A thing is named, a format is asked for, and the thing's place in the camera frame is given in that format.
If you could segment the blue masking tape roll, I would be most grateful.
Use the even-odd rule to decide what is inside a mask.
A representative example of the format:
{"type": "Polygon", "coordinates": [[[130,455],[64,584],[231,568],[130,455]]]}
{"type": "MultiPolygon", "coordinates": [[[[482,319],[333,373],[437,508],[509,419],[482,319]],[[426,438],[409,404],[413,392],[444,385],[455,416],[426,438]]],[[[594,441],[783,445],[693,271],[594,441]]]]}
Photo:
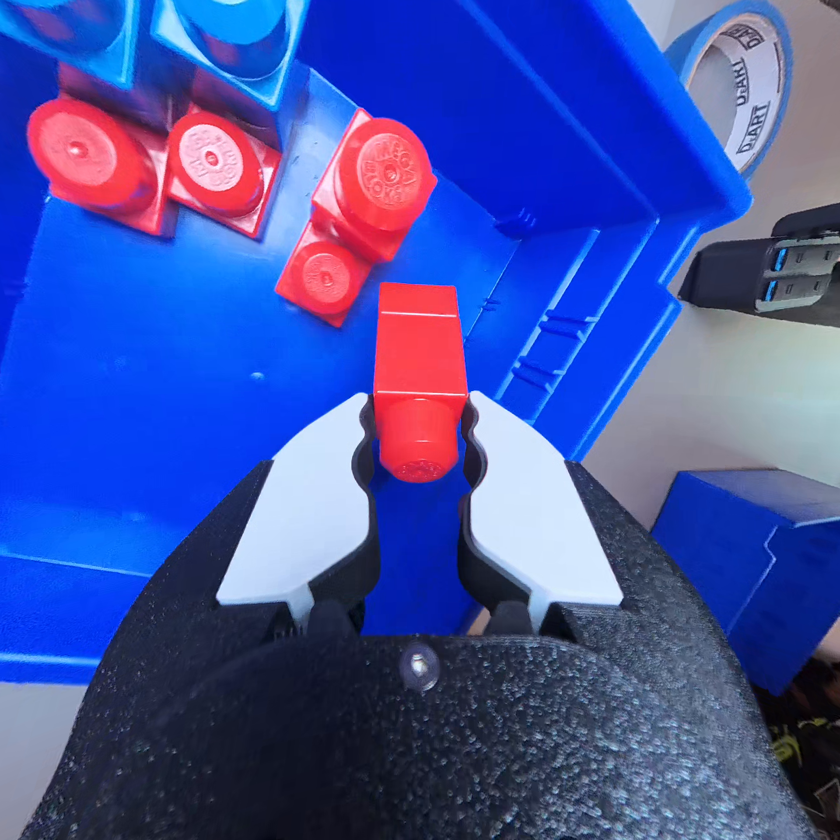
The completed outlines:
{"type": "Polygon", "coordinates": [[[678,36],[665,57],[748,181],[791,95],[794,51],[781,12],[768,2],[730,3],[678,36]]]}

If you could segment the blue plastic bin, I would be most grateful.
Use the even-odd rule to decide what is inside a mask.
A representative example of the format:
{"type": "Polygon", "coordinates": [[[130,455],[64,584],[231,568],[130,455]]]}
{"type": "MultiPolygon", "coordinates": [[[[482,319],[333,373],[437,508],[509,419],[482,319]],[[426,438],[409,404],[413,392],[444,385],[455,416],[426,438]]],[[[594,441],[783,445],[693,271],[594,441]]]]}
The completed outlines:
{"type": "Polygon", "coordinates": [[[87,684],[130,596],[260,460],[373,390],[387,281],[457,289],[467,382],[581,460],[749,186],[628,2],[311,2],[266,233],[161,240],[48,196],[56,63],[2,37],[2,680],[87,684]],[[333,328],[275,291],[363,107],[437,186],[333,328]]]}
{"type": "Polygon", "coordinates": [[[839,489],[782,469],[683,470],[652,535],[749,681],[782,695],[839,615],[839,489]]]}

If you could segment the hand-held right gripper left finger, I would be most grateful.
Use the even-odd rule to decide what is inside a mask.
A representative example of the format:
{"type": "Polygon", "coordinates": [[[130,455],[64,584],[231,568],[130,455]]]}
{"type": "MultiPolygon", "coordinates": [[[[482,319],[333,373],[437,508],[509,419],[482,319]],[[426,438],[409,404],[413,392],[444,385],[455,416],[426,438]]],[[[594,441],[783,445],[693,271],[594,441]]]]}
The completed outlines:
{"type": "Polygon", "coordinates": [[[352,613],[381,573],[372,395],[356,393],[274,455],[216,593],[220,606],[285,605],[308,625],[317,604],[352,613]]]}

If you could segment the black garment green print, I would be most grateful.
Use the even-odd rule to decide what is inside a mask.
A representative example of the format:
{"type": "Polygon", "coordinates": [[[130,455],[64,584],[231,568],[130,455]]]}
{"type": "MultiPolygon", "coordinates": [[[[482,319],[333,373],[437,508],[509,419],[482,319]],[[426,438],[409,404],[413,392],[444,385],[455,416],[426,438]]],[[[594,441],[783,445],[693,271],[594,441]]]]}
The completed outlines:
{"type": "Polygon", "coordinates": [[[839,838],[839,664],[811,658],[783,694],[752,686],[782,770],[820,838],[839,838]]]}

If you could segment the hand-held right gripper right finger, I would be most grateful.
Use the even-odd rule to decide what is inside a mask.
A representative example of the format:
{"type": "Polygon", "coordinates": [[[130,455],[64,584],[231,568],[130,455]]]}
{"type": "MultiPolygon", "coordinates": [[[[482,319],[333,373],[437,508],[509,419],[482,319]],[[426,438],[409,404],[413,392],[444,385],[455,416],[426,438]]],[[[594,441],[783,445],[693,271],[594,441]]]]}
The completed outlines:
{"type": "Polygon", "coordinates": [[[458,577],[484,632],[570,632],[566,607],[613,612],[623,590],[560,451],[480,391],[462,416],[458,577]]]}

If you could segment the black usb hub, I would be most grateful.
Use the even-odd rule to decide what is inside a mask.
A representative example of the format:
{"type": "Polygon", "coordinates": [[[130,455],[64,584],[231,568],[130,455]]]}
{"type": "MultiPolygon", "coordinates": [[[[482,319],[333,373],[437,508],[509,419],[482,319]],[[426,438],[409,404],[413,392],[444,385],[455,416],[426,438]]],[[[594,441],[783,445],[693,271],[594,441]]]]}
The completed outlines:
{"type": "Polygon", "coordinates": [[[698,251],[679,298],[698,308],[839,327],[839,204],[792,213],[767,238],[698,251]]]}

